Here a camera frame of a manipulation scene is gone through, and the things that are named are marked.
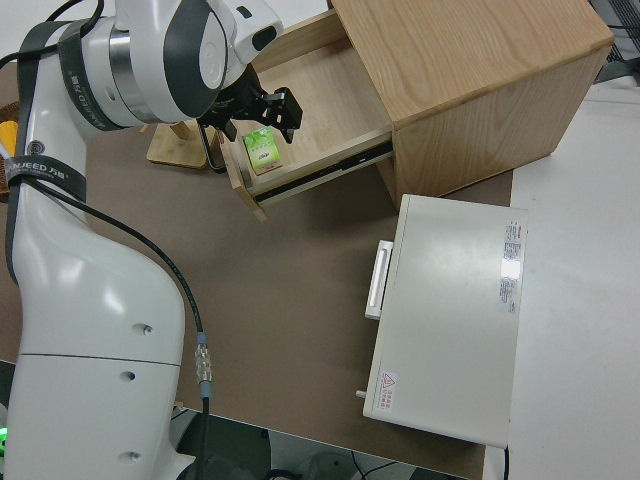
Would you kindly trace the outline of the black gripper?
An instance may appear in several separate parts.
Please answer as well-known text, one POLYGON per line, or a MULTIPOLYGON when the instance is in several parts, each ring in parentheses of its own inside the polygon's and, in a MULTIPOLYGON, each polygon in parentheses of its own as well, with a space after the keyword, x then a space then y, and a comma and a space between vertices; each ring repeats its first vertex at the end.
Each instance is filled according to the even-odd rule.
POLYGON ((210 109, 197 119, 205 128, 213 127, 230 142, 235 142, 237 129, 232 122, 250 120, 276 128, 287 144, 293 143, 295 131, 301 127, 303 110, 287 87, 267 93, 254 69, 245 69, 231 85, 222 89, 210 109))

